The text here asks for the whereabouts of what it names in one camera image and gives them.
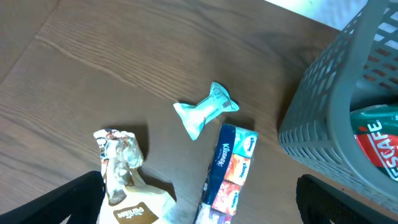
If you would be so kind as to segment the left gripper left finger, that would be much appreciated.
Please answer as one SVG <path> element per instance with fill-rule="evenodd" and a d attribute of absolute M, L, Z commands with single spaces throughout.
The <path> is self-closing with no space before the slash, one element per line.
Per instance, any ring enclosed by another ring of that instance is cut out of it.
<path fill-rule="evenodd" d="M 96 223 L 105 195 L 99 171 L 90 171 L 1 215 L 1 223 Z"/>

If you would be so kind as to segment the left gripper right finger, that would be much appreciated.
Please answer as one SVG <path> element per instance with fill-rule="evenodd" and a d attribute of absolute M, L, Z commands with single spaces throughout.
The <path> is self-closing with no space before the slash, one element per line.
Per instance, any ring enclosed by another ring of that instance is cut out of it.
<path fill-rule="evenodd" d="M 397 224 L 309 174 L 297 179 L 296 203 L 304 224 Z"/>

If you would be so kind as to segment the beige Panfee snack bag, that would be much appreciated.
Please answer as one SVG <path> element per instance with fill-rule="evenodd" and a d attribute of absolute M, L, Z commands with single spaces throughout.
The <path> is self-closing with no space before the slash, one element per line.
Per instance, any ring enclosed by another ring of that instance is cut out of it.
<path fill-rule="evenodd" d="M 93 133 L 99 147 L 105 195 L 98 216 L 101 224 L 164 224 L 176 204 L 165 190 L 147 184 L 138 168 L 143 153 L 134 133 L 100 129 Z"/>

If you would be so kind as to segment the green Nescafe coffee bag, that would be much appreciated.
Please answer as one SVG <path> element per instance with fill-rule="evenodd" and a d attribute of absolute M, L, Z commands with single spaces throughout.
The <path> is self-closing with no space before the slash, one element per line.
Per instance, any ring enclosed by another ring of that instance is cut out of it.
<path fill-rule="evenodd" d="M 373 105 L 350 113 L 354 138 L 380 172 L 397 180 L 397 104 Z"/>

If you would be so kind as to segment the Kleenex tissue multipack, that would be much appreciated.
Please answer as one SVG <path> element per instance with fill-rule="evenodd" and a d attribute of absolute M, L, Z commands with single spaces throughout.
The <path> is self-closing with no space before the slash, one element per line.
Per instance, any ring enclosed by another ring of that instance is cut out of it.
<path fill-rule="evenodd" d="M 255 131 L 231 124 L 222 125 L 194 223 L 231 223 L 257 139 Z"/>

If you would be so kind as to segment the grey plastic basket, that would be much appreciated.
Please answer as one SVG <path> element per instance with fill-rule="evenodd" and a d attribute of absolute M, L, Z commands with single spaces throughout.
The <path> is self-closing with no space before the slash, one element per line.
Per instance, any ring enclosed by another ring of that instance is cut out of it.
<path fill-rule="evenodd" d="M 350 113 L 397 104 L 397 2 L 368 1 L 306 69 L 279 128 L 291 158 L 397 211 L 397 180 L 354 138 Z"/>

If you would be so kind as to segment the light teal snack wrapper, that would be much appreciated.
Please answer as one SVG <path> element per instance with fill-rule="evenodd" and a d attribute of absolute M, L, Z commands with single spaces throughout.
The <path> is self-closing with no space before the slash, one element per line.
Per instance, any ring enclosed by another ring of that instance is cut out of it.
<path fill-rule="evenodd" d="M 217 82 L 211 84 L 210 94 L 199 104 L 174 103 L 173 107 L 193 141 L 212 119 L 221 113 L 239 110 L 238 104 L 231 99 L 226 88 Z"/>

